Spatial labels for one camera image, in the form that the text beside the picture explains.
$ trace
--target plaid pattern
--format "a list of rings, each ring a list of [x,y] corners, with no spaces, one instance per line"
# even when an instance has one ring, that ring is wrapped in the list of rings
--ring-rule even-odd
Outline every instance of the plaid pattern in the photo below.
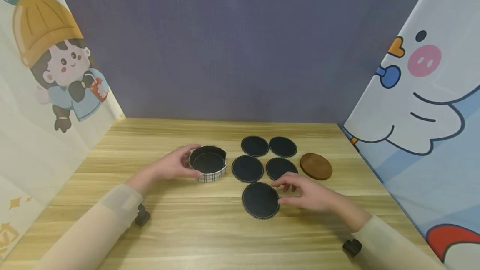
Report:
[[[203,183],[214,182],[217,179],[221,178],[222,175],[225,174],[226,170],[227,170],[227,164],[225,164],[225,166],[220,171],[217,171],[217,172],[214,172],[214,173],[203,173],[203,177],[202,178],[197,178],[197,180],[199,182],[203,182]]]

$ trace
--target coaster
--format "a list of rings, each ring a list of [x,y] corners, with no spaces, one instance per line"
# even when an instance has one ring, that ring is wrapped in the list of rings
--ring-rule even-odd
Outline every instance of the coaster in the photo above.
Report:
[[[300,159],[300,168],[313,179],[324,180],[332,176],[332,165],[325,157],[306,153]]]
[[[267,162],[267,174],[272,180],[281,178],[288,171],[298,173],[297,167],[287,159],[274,157]]]
[[[297,153],[297,145],[286,137],[273,137],[270,140],[269,147],[274,154],[283,158],[289,158]]]
[[[250,135],[241,141],[241,149],[249,156],[261,157],[268,153],[268,142],[258,135]]]
[[[255,218],[273,217],[280,208],[278,194],[274,188],[262,182],[249,184],[243,191],[243,206]]]
[[[263,165],[256,157],[243,155],[233,161],[232,173],[244,183],[254,183],[262,178]]]
[[[192,151],[189,157],[190,168],[203,173],[199,182],[214,182],[224,175],[227,169],[227,153],[217,146],[206,145]]]

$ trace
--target black clip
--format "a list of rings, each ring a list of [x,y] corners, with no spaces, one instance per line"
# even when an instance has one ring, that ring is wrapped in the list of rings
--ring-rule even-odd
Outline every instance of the black clip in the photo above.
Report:
[[[138,205],[138,216],[135,218],[135,224],[142,227],[148,222],[148,220],[150,220],[150,218],[150,213],[145,209],[145,206],[140,203]]]
[[[357,239],[347,240],[343,243],[342,248],[350,257],[354,258],[361,251],[361,243]]]

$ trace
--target black coaster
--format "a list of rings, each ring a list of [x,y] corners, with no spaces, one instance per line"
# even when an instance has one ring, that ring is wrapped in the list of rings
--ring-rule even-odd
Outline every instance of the black coaster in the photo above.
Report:
[[[297,153],[297,145],[286,137],[273,137],[270,140],[269,147],[274,154],[283,158],[289,158]]]
[[[202,153],[193,161],[192,168],[202,173],[214,173],[225,166],[224,159],[217,153]]]
[[[272,180],[279,179],[282,175],[287,173],[287,171],[298,173],[297,167],[290,162],[289,160],[283,159],[281,157],[274,157],[273,159],[267,162],[267,174]]]
[[[274,188],[262,182],[249,184],[243,191],[243,206],[255,218],[273,217],[280,208],[278,194]]]
[[[235,178],[245,183],[256,182],[262,178],[263,165],[257,158],[243,155],[233,161],[232,173]]]
[[[241,149],[250,156],[264,156],[268,153],[268,142],[258,135],[251,135],[241,141]]]

